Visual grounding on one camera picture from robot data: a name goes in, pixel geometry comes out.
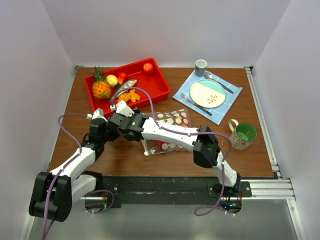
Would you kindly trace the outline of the dark red toy apple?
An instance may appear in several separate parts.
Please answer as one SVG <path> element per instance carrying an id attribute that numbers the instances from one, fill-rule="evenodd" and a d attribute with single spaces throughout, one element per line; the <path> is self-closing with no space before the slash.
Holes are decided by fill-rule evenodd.
<path id="1" fill-rule="evenodd" d="M 154 140 L 153 145 L 156 149 L 162 149 L 162 145 L 165 144 L 165 142 L 161 140 Z"/>

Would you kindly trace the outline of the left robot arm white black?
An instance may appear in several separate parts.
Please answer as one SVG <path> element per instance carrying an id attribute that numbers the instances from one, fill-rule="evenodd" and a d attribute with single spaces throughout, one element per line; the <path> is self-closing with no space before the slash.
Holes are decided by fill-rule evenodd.
<path id="1" fill-rule="evenodd" d="M 81 147 L 61 166 L 36 176 L 28 208 L 31 216 L 64 222 L 76 201 L 103 192 L 102 174 L 85 169 L 103 153 L 108 134 L 106 120 L 92 120 Z"/>

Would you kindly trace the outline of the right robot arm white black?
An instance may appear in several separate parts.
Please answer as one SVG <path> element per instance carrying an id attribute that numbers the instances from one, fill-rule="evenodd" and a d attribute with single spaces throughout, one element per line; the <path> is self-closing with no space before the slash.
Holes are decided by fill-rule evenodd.
<path id="1" fill-rule="evenodd" d="M 156 120 L 139 111 L 115 112 L 108 118 L 108 127 L 127 141 L 157 140 L 181 146 L 193 153 L 197 166 L 210 169 L 218 178 L 221 189 L 230 197 L 240 190 L 241 176 L 226 161 L 216 138 L 218 135 L 202 124 L 199 128 L 182 127 Z"/>

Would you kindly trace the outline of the clear polka dot zip bag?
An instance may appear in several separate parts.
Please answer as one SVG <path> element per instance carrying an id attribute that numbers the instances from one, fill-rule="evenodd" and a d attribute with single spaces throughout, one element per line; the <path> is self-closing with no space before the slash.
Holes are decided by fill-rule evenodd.
<path id="1" fill-rule="evenodd" d="M 155 112 L 154 116 L 157 121 L 169 125 L 190 128 L 192 126 L 188 110 L 183 108 L 168 112 Z M 142 140 L 144 155 L 158 155 L 173 151 L 185 151 L 185 149 L 177 144 L 168 143 L 161 140 Z"/>

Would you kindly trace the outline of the red lychee bunch toy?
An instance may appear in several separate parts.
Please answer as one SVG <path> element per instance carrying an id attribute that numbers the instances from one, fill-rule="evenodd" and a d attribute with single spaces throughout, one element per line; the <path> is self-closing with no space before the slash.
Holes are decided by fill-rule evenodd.
<path id="1" fill-rule="evenodd" d="M 176 112 L 173 114 L 173 123 L 177 126 L 188 127 L 189 118 L 186 112 Z"/>

